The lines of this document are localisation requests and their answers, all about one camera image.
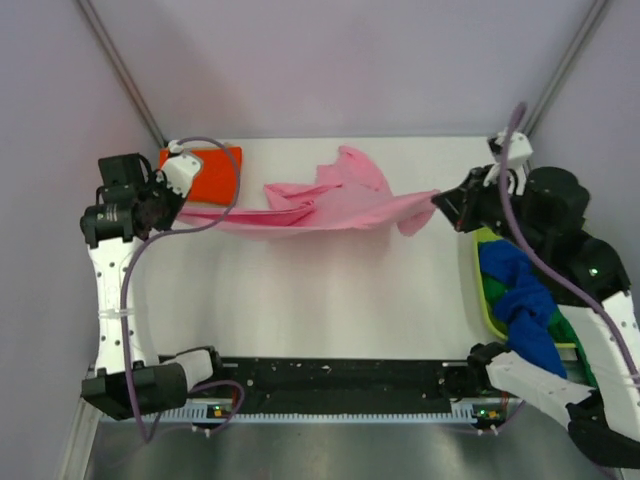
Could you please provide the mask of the pink t shirt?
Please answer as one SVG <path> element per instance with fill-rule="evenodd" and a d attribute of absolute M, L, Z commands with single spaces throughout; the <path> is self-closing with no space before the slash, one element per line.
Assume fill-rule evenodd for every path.
<path fill-rule="evenodd" d="M 396 195 L 382 170 L 364 152 L 338 149 L 331 164 L 316 167 L 315 182 L 271 183 L 263 187 L 269 208 L 185 206 L 178 220 L 190 227 L 213 224 L 218 231 L 251 240 L 270 240 L 311 232 L 375 230 L 395 226 L 410 237 L 436 211 L 437 190 Z"/>

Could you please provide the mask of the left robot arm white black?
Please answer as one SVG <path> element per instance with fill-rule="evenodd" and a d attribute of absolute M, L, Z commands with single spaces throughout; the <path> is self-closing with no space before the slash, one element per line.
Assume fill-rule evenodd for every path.
<path fill-rule="evenodd" d="M 81 396 L 115 420 L 181 408 L 195 387 L 216 396 L 227 374 L 211 346 L 164 359 L 153 345 L 149 321 L 127 272 L 152 232 L 171 229 L 203 163 L 173 154 L 158 169 L 139 153 L 102 158 L 102 184 L 80 219 L 93 264 L 100 341 L 94 374 Z"/>

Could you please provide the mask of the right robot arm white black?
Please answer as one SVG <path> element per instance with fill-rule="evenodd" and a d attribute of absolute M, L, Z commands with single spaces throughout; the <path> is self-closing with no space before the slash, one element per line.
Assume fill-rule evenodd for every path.
<path fill-rule="evenodd" d="M 505 344 L 474 346 L 466 380 L 476 394 L 513 394 L 557 422 L 593 463 L 639 465 L 639 324 L 630 281 L 616 250 L 589 234 L 584 214 L 590 195 L 576 176 L 556 167 L 534 169 L 520 191 L 506 179 L 473 169 L 434 205 L 454 229 L 490 229 L 526 257 L 499 280 L 522 298 L 505 295 L 496 306 L 508 325 Z M 583 348 L 595 384 L 570 381 L 558 367 L 533 359 L 523 340 L 559 312 Z"/>

